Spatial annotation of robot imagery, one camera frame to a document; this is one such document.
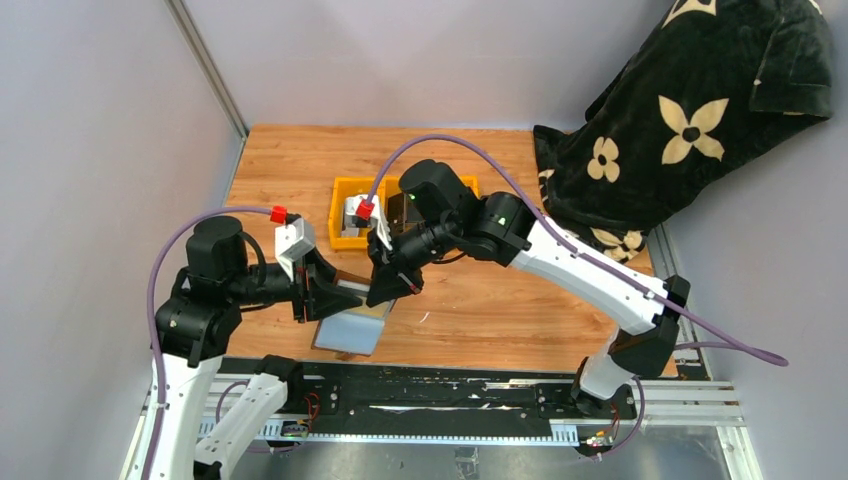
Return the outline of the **brown leather card holder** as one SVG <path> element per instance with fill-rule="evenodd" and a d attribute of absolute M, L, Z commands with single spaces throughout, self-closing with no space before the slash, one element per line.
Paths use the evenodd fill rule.
<path fill-rule="evenodd" d="M 374 307 L 365 304 L 370 280 L 339 271 L 333 280 L 338 290 L 356 296 L 362 304 L 343 310 L 319 321 L 312 348 L 333 351 L 339 355 L 371 356 L 383 334 L 395 300 Z"/>

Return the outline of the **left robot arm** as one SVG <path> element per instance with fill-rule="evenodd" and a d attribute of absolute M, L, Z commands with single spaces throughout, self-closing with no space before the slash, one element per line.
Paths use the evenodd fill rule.
<path fill-rule="evenodd" d="M 363 303 L 339 285 L 341 274 L 318 252 L 311 225 L 282 207 L 267 210 L 276 225 L 273 259 L 250 264 L 248 253 L 260 247 L 240 213 L 216 209 L 176 231 L 186 242 L 187 263 L 169 298 L 147 306 L 153 379 L 133 479 L 228 479 L 273 414 L 316 414 L 303 365 L 269 355 L 211 433 L 199 437 L 212 384 L 245 313 L 288 303 L 296 320 L 310 322 Z"/>

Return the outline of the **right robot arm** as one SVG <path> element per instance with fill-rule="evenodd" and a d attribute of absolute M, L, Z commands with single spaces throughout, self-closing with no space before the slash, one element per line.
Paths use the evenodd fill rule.
<path fill-rule="evenodd" d="M 616 322 L 616 333 L 582 361 L 572 384 L 568 403 L 582 414 L 605 410 L 632 378 L 663 372 L 679 333 L 678 310 L 688 300 L 687 280 L 633 271 L 590 249 L 515 194 L 478 196 L 443 162 L 414 164 L 400 177 L 399 188 L 421 217 L 404 232 L 390 231 L 369 194 L 357 200 L 352 215 L 372 229 L 367 305 L 420 293 L 423 267 L 457 250 L 546 279 Z"/>

